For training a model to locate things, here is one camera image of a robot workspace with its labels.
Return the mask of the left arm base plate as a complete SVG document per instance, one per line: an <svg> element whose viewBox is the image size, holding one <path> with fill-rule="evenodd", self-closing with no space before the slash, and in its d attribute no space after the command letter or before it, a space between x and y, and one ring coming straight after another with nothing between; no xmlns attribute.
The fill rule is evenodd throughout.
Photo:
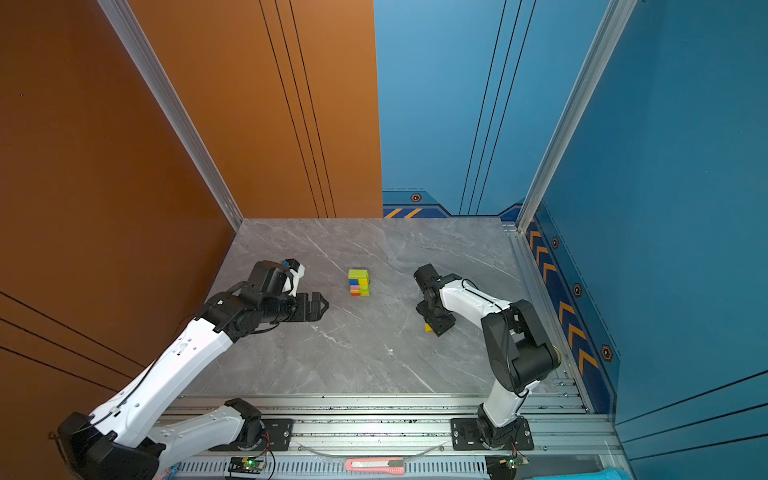
<svg viewBox="0 0 768 480"><path fill-rule="evenodd" d="M270 450L272 452L286 452L289 450L294 420L290 418L283 419L262 419L262 430L253 436L250 434L254 427L246 425L245 432L241 433L235 441L229 444L217 445L209 448L211 452L262 452Z"/></svg>

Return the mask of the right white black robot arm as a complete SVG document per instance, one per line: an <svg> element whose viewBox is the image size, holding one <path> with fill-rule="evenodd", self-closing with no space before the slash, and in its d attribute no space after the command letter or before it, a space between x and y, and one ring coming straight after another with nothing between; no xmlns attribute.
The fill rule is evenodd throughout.
<svg viewBox="0 0 768 480"><path fill-rule="evenodd" d="M495 298L456 274L441 276L431 264L419 267L414 279L423 294L416 310L426 326L440 336L461 316L479 327L495 377L476 418L451 421L453 449L533 450L532 430L522 407L562 362L535 307L527 300Z"/></svg>

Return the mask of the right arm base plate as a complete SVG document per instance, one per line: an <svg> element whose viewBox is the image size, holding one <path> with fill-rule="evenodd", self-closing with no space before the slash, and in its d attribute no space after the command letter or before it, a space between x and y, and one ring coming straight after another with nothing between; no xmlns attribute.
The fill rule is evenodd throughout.
<svg viewBox="0 0 768 480"><path fill-rule="evenodd" d="M480 418L454 418L451 434L456 451L532 451L535 448L532 430L524 417L517 417L504 427L496 427Z"/></svg>

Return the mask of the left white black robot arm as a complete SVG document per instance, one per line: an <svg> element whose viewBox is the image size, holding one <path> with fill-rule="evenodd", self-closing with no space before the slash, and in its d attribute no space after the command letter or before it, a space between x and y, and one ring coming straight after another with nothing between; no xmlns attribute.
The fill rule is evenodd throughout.
<svg viewBox="0 0 768 480"><path fill-rule="evenodd" d="M157 420L198 374L238 340L285 322L316 322L329 308L318 292L249 294L244 284L211 297L137 378L90 414L75 412L52 434L78 479L152 479L213 447L263 448L261 412L242 398L170 426Z"/></svg>

